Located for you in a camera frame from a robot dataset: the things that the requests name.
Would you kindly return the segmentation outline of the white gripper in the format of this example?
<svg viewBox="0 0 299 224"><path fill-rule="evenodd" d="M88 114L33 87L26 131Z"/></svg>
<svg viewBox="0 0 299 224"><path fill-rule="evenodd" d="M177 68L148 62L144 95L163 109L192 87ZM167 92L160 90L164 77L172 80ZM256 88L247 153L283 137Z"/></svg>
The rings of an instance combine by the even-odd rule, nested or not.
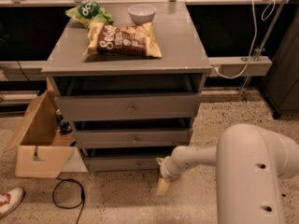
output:
<svg viewBox="0 0 299 224"><path fill-rule="evenodd" d="M160 166L160 173L162 176L158 179L156 194L158 196L163 196L170 187L170 180L174 180L179 176L179 168L174 164L170 156L165 158L157 157L156 161Z"/></svg>

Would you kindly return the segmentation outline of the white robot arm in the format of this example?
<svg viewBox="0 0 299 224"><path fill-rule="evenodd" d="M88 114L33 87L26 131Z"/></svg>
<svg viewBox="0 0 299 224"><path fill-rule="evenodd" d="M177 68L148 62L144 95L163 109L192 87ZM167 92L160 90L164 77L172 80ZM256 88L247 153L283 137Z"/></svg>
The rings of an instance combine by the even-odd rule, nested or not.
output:
<svg viewBox="0 0 299 224"><path fill-rule="evenodd" d="M299 174L299 145L284 134L236 124L214 147L178 146L157 162L160 196L181 173L216 168L218 224L286 224L278 181Z"/></svg>

